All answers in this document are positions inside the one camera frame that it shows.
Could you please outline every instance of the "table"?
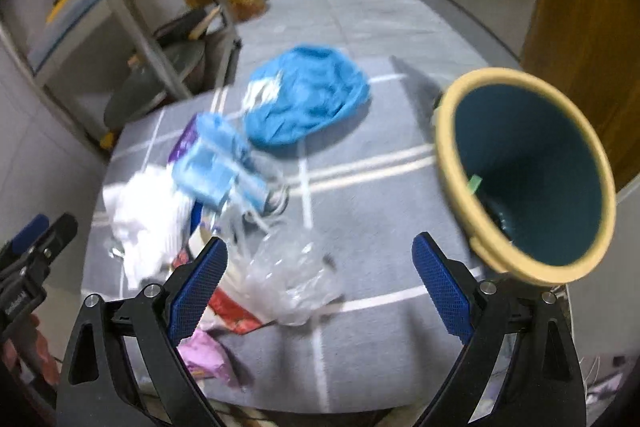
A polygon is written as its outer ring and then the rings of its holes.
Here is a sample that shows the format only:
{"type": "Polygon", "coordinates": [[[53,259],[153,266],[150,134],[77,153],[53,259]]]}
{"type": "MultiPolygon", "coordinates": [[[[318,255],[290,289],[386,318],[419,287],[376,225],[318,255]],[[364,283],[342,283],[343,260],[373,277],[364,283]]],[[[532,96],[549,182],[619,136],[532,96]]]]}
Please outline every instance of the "table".
{"type": "MultiPolygon", "coordinates": [[[[206,380],[207,397],[301,413],[428,403],[460,352],[460,340],[447,334],[411,260],[412,240],[426,230],[449,258],[482,275],[437,178],[430,108],[439,88],[393,57],[357,63],[370,78],[369,105],[277,154],[294,181],[286,215],[324,237],[344,280],[344,301],[302,327],[215,334],[244,387],[206,380]]],[[[127,125],[104,183],[125,182],[148,164],[164,165],[198,111],[222,111],[240,125],[246,82],[238,78],[221,92],[127,125]]],[[[120,261],[107,254],[109,237],[100,198],[82,291],[106,299],[132,296],[120,261]]],[[[127,346],[137,378],[148,380],[135,343],[127,346]]]]}

